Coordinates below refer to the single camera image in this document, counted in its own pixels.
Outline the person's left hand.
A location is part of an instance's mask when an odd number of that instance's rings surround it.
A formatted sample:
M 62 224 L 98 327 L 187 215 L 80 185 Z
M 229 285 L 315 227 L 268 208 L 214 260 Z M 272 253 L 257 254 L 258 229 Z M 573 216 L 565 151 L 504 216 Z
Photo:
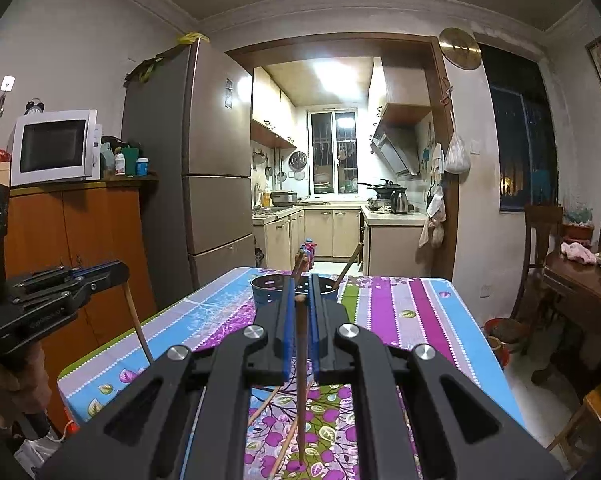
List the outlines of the person's left hand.
M 0 364 L 0 429 L 10 428 L 21 414 L 48 408 L 52 391 L 45 358 L 42 345 L 36 342 L 27 348 L 24 364 L 15 373 Z

